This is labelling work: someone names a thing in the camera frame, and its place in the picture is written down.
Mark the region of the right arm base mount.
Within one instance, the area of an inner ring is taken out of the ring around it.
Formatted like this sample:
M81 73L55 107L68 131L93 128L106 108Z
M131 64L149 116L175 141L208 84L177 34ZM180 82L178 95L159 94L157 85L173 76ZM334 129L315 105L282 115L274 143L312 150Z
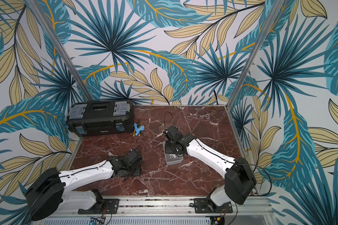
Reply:
M227 202L222 206L217 206L215 203L210 200L209 197L206 198L195 198L193 203L190 203L190 207L193 207L195 213L197 214L208 214L208 213L233 213L231 202Z

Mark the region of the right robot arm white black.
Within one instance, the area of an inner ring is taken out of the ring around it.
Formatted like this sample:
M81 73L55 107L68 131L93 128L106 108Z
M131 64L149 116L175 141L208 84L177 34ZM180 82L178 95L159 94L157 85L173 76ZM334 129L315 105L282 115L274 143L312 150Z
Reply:
M167 153L194 157L214 169L224 179L224 185L215 188L207 197L209 204L216 207L227 202L244 204L257 184L251 165L245 158L221 154L192 134L184 136L175 126L169 127L163 134L167 138Z

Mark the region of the translucent plastic storage box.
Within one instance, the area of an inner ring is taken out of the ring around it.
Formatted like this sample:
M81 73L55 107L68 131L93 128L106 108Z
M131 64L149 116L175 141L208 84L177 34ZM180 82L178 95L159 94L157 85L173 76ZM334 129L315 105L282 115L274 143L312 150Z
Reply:
M182 155L175 155L175 154L169 154L165 152L166 142L162 143L163 150L164 150L164 156L167 166L172 166L176 164L181 164L184 157Z

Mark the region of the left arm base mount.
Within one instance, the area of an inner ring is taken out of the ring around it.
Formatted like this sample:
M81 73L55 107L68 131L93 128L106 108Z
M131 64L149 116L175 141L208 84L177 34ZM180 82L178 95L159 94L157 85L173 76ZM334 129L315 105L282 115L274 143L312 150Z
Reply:
M106 214L110 212L111 214L117 214L118 206L119 206L119 199L104 199L100 194L98 189L92 189L92 192L95 195L95 204L91 206L91 208L79 209L78 214Z

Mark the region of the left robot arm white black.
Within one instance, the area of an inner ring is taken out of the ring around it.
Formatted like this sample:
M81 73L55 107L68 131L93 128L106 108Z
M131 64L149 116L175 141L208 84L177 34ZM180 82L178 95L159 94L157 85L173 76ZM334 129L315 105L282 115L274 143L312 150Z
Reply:
M139 176L143 159L137 150L112 156L97 164L68 171L46 170L27 189L29 219L40 221L57 211L77 210L78 214L117 213L119 199L105 199L98 189L81 192L77 188L111 178Z

